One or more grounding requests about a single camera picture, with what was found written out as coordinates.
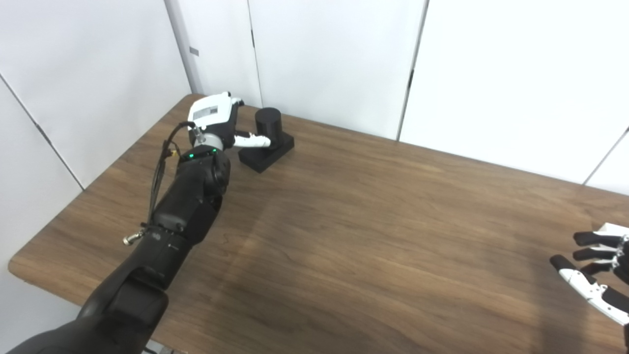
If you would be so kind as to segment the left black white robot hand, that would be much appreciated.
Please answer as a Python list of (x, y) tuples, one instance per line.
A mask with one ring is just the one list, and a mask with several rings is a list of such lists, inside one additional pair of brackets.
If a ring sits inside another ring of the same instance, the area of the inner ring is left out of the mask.
[(226, 150), (237, 148), (269, 148), (271, 140), (265, 135), (236, 130), (241, 98), (222, 92), (198, 99), (192, 104), (187, 121), (195, 127), (187, 128), (193, 147), (205, 145)]

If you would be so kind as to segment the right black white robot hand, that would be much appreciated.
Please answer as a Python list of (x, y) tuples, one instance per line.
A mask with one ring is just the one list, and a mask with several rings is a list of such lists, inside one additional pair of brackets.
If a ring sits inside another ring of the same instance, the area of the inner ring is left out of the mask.
[(598, 273), (611, 272), (624, 284), (629, 283), (628, 235), (586, 231), (574, 233), (573, 241), (580, 246), (579, 250), (573, 252), (573, 260), (589, 263), (577, 267), (565, 256), (553, 255), (550, 264), (589, 305), (622, 326), (625, 347), (628, 347), (629, 298), (595, 279)]

